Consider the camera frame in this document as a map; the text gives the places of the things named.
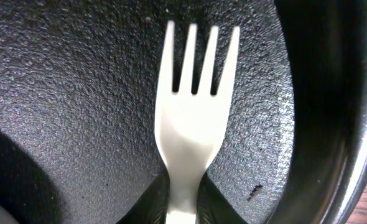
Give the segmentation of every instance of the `black textured surface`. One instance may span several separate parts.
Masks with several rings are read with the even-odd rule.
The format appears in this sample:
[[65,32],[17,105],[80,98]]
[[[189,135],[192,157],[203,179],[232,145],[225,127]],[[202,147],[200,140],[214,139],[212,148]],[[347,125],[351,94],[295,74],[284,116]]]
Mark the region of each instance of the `black textured surface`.
[[[178,62],[190,22],[199,25],[197,55],[209,28],[221,26],[218,71],[232,27],[241,26],[226,139],[208,173],[247,222],[272,213],[294,128],[272,1],[0,1],[0,131],[64,202],[61,214],[27,223],[116,223],[161,171],[153,114],[168,19],[177,22]],[[248,202],[259,184],[262,192]]]
[[367,183],[367,0],[276,0],[295,141],[269,223],[344,224]]
[[60,223],[65,205],[47,174],[1,132],[0,204],[19,223]]
[[[117,224],[164,224],[168,196],[169,176],[165,170],[151,183],[132,209]],[[246,224],[207,175],[204,175],[198,190],[196,223]]]

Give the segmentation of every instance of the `white plastic fork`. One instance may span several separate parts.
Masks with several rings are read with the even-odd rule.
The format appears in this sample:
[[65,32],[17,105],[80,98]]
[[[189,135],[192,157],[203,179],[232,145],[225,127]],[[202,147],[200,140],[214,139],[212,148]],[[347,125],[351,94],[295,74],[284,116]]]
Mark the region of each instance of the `white plastic fork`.
[[154,133],[170,177],[166,224],[194,224],[200,181],[214,160],[225,136],[235,82],[239,27],[233,34],[213,96],[213,76],[218,27],[211,28],[198,93],[191,94],[197,25],[189,27],[179,91],[172,92],[174,22],[169,21],[157,86]]

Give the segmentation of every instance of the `textured plastic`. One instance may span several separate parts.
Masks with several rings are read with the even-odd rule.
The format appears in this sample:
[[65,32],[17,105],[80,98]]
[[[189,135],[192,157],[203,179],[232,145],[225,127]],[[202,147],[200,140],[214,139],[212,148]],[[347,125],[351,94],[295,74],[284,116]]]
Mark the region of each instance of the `textured plastic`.
[[[165,224],[168,189],[169,176],[165,171],[153,181],[133,208],[117,224]],[[197,223],[246,224],[206,175],[200,182],[198,191]]]
[[269,217],[294,128],[272,1],[0,1],[0,134],[10,140],[0,144],[0,204],[17,221],[116,223],[161,172],[153,120],[169,19],[178,71],[186,29],[198,24],[195,74],[209,28],[220,26],[219,74],[240,26],[231,114],[208,176],[244,220]]

